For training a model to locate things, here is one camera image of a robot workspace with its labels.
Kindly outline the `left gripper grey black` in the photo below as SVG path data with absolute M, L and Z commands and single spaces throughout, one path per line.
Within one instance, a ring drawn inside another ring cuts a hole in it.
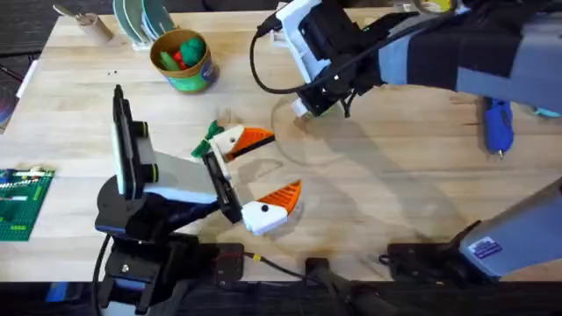
M 232 185 L 227 164 L 237 157 L 276 140 L 272 131 L 260 127 L 235 126 L 203 143 L 208 149 L 197 159 L 185 159 L 154 150 L 149 137 L 136 137 L 143 193 L 185 204 L 215 203 L 232 223 L 241 220 L 253 235 L 262 235 L 284 224 L 295 209 L 302 182 L 287 184 L 257 200 L 241 201 Z

